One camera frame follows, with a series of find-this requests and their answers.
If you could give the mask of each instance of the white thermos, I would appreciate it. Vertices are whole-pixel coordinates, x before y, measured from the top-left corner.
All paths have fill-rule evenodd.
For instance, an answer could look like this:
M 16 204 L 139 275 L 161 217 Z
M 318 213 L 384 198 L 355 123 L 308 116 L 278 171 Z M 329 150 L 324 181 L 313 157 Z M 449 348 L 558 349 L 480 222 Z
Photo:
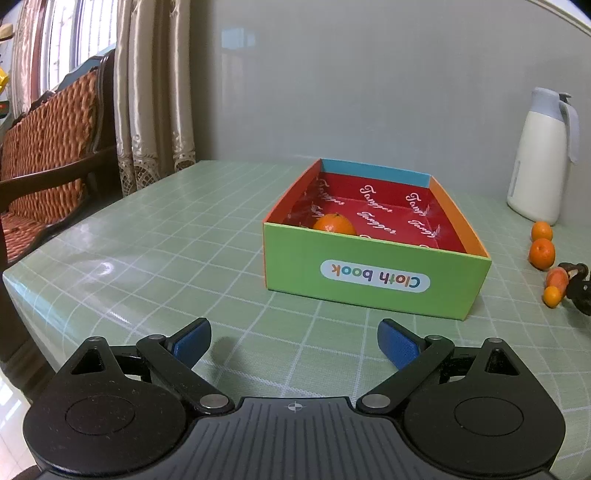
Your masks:
M 579 116 L 569 97 L 545 88 L 534 88 L 531 94 L 507 204 L 536 222 L 556 223 L 568 162 L 577 163 Z

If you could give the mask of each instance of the thermos handle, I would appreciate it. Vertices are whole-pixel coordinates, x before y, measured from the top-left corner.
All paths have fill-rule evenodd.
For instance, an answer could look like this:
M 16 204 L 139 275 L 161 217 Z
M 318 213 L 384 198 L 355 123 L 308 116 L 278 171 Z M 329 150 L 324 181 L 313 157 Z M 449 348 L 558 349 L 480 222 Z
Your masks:
M 567 155 L 572 163 L 579 161 L 579 115 L 568 103 L 560 101 L 560 112 L 567 128 Z

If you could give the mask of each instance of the grid pattern tablecloth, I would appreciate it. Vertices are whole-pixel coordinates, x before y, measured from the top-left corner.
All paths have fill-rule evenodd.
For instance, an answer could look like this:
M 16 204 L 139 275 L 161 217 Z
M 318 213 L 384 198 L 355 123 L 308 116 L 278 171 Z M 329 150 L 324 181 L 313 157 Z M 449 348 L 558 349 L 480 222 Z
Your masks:
M 261 220 L 307 166 L 198 163 L 63 232 L 7 270 L 5 284 L 55 368 L 88 336 L 132 344 L 207 317 L 212 347 L 195 370 L 235 400 L 356 399 L 395 371 L 376 341 L 384 317 L 457 345 L 504 338 L 564 413 L 567 437 L 554 471 L 586 478 L 590 323 L 570 303 L 541 304 L 544 274 L 527 261 L 531 222 L 502 201 L 452 195 L 493 259 L 465 322 L 271 292 Z M 590 262 L 589 233 L 556 227 L 558 261 Z

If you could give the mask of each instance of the orange box side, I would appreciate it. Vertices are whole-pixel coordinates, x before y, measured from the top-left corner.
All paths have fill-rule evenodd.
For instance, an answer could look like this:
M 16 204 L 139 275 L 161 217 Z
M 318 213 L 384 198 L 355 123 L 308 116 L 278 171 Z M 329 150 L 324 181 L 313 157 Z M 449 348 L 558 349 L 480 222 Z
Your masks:
M 316 160 L 308 169 L 300 175 L 300 177 L 285 191 L 283 197 L 281 197 L 275 206 L 271 209 L 269 214 L 263 219 L 263 235 L 262 235 L 262 268 L 265 275 L 265 287 L 267 287 L 267 265 L 265 252 L 265 223 L 281 223 L 283 219 L 290 212 L 291 207 L 295 202 L 298 201 L 300 196 L 304 193 L 308 185 L 320 174 L 322 168 L 321 159 Z
M 490 258 L 491 256 L 486 251 L 484 245 L 482 245 L 482 242 L 470 226 L 470 223 L 468 223 L 468 220 L 466 220 L 466 217 L 463 216 L 456 203 L 450 198 L 441 184 L 433 177 L 429 181 L 429 190 L 431 190 L 433 196 L 439 202 L 447 218 L 452 223 L 466 253 Z

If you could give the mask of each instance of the metal screw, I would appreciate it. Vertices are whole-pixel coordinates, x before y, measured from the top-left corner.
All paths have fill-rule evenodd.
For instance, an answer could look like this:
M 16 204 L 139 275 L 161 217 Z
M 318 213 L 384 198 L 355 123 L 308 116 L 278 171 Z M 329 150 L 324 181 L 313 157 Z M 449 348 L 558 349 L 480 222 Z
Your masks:
M 367 408 L 386 408 L 390 405 L 390 399 L 380 393 L 372 393 L 364 396 L 361 403 Z
M 230 402 L 230 400 L 228 400 L 227 396 L 221 395 L 219 393 L 210 393 L 209 395 L 205 395 L 205 396 L 201 397 L 201 400 L 199 400 L 199 403 L 203 407 L 209 408 L 212 410 L 214 408 L 225 407 L 226 405 L 228 405 L 229 402 Z

